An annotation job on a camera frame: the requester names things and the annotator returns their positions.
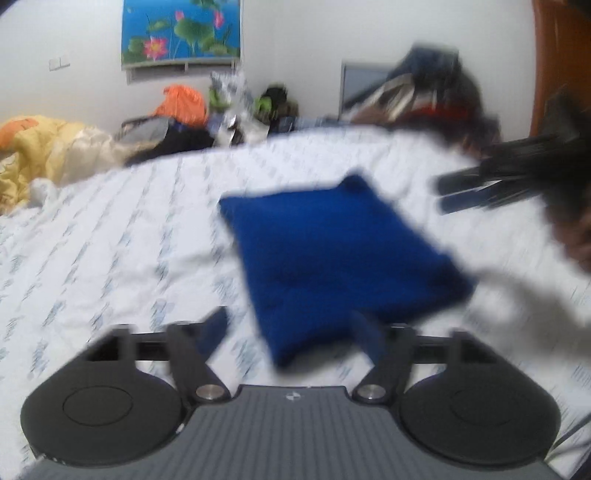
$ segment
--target orange cloth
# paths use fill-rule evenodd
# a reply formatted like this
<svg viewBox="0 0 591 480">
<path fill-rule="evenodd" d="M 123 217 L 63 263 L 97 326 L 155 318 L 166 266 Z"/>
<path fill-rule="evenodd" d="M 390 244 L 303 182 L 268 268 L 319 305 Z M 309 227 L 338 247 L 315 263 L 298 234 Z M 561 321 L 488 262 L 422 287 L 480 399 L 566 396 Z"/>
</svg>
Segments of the orange cloth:
<svg viewBox="0 0 591 480">
<path fill-rule="evenodd" d="M 190 127 L 207 124 L 207 105 L 199 93 L 186 85 L 170 85 L 164 89 L 166 98 L 154 115 L 171 116 Z"/>
<path fill-rule="evenodd" d="M 39 125 L 39 122 L 34 118 L 22 118 L 6 122 L 0 128 L 0 150 L 8 150 L 14 135 L 37 125 Z"/>
</svg>

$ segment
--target mattress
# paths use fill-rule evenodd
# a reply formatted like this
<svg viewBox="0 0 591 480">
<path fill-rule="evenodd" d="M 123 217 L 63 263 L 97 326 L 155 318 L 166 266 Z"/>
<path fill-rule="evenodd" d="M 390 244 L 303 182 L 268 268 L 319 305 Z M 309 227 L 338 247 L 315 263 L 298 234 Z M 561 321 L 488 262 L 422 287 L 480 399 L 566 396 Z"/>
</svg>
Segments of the mattress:
<svg viewBox="0 0 591 480">
<path fill-rule="evenodd" d="M 209 364 L 231 390 L 356 385 L 372 365 L 354 345 L 273 368 L 217 210 L 225 193 L 330 186 L 354 170 L 480 277 L 468 303 L 424 319 L 421 329 L 466 329 L 490 344 L 552 393 L 566 430 L 591 410 L 591 277 L 563 258 L 537 199 L 440 215 L 433 177 L 466 165 L 427 136 L 349 128 L 164 157 L 61 190 L 35 182 L 37 205 L 0 218 L 0 477 L 11 480 L 34 461 L 19 423 L 26 396 L 113 325 L 154 332 L 226 305 L 229 334 Z M 167 377 L 158 362 L 141 368 Z M 552 466 L 570 475 L 589 437 L 575 436 Z"/>
</svg>

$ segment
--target blue background painting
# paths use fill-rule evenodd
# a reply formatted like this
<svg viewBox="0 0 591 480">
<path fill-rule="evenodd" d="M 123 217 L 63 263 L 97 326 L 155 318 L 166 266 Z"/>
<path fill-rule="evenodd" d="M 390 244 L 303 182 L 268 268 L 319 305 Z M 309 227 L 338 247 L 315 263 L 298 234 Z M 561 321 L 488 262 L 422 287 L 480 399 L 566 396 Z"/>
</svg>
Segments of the blue background painting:
<svg viewBox="0 0 591 480">
<path fill-rule="evenodd" d="M 240 57 L 239 0 L 125 0 L 123 65 Z"/>
</svg>

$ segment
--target wall outlet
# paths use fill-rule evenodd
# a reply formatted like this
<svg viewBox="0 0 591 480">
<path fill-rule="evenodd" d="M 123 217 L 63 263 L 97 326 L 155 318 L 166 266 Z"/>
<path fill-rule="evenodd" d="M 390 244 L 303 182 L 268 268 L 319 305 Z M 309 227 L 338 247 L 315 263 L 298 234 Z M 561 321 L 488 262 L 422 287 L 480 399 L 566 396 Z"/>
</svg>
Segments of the wall outlet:
<svg viewBox="0 0 591 480">
<path fill-rule="evenodd" d="M 60 59 L 50 59 L 49 60 L 49 71 L 53 72 L 60 68 Z"/>
<path fill-rule="evenodd" d="M 70 66 L 70 56 L 69 55 L 62 55 L 60 57 L 60 68 L 65 68 Z"/>
</svg>

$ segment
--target blue square pillow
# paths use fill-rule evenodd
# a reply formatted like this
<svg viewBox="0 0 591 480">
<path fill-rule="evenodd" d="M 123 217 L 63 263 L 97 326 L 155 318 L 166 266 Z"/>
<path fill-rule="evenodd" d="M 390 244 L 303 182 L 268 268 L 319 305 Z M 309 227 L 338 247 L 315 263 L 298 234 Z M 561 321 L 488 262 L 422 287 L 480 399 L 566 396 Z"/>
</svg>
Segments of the blue square pillow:
<svg viewBox="0 0 591 480">
<path fill-rule="evenodd" d="M 278 366 L 351 336 L 355 310 L 404 322 L 465 299 L 472 282 L 352 175 L 327 190 L 225 197 L 260 330 Z"/>
</svg>

